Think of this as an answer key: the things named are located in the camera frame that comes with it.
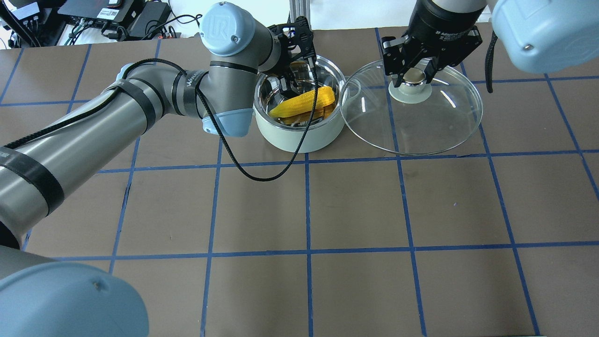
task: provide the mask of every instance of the white label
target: white label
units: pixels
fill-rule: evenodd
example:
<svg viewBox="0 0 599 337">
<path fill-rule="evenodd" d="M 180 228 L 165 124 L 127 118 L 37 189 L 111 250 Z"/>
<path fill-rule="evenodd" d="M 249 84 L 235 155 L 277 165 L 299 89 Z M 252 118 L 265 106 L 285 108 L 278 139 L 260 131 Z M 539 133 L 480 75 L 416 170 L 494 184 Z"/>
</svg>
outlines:
<svg viewBox="0 0 599 337">
<path fill-rule="evenodd" d="M 96 16 L 98 19 L 106 19 L 106 20 L 114 20 L 114 18 L 118 15 L 119 10 L 114 10 L 111 8 L 102 8 L 100 14 Z"/>
</svg>

